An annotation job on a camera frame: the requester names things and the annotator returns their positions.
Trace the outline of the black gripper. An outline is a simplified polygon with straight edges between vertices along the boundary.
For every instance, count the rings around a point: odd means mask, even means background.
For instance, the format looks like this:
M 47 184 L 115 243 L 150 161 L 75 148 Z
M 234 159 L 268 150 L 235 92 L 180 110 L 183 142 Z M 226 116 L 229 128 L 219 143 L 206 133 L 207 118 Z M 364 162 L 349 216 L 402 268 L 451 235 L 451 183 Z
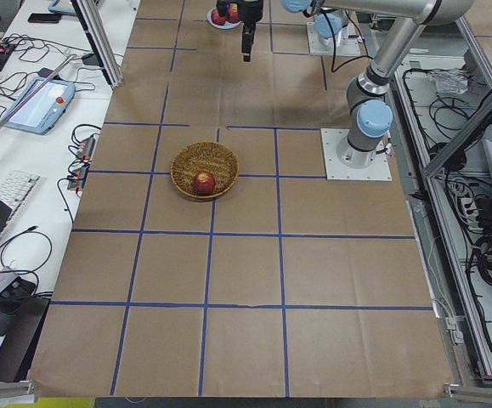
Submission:
M 244 23 L 241 34 L 241 52 L 244 62 L 251 61 L 256 23 L 263 18 L 263 0 L 236 0 L 238 15 Z

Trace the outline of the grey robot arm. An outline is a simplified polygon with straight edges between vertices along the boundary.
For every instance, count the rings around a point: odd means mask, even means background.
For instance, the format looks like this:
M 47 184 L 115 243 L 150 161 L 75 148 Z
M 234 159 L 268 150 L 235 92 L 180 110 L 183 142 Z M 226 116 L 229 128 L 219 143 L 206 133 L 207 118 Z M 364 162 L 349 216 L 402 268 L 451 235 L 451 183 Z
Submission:
M 339 45 L 348 40 L 350 17 L 343 9 L 325 11 L 314 16 L 314 29 L 320 43 Z
M 397 17 L 376 56 L 348 85 L 347 101 L 352 124 L 347 137 L 336 148 L 336 154 L 344 165 L 361 169 L 373 161 L 376 147 L 393 121 L 393 112 L 383 97 L 389 90 L 391 77 L 415 39 L 426 26 L 453 22 L 472 5 L 472 1 L 444 0 L 328 2 L 328 6 L 334 9 Z

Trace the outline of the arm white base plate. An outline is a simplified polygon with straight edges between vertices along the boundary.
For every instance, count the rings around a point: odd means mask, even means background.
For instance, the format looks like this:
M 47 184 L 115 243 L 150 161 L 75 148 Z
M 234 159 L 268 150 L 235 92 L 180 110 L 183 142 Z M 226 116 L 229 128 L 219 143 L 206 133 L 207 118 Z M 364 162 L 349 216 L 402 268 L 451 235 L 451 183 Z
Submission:
M 336 51 L 337 56 L 360 56 L 359 36 L 354 26 L 349 23 L 336 34 L 336 42 L 332 38 L 321 37 L 314 28 L 313 22 L 306 24 L 308 34 L 308 49 L 310 55 L 332 55 Z
M 348 143 L 348 130 L 321 128 L 321 145 L 327 180 L 381 181 L 393 178 L 383 142 L 371 152 L 355 150 Z

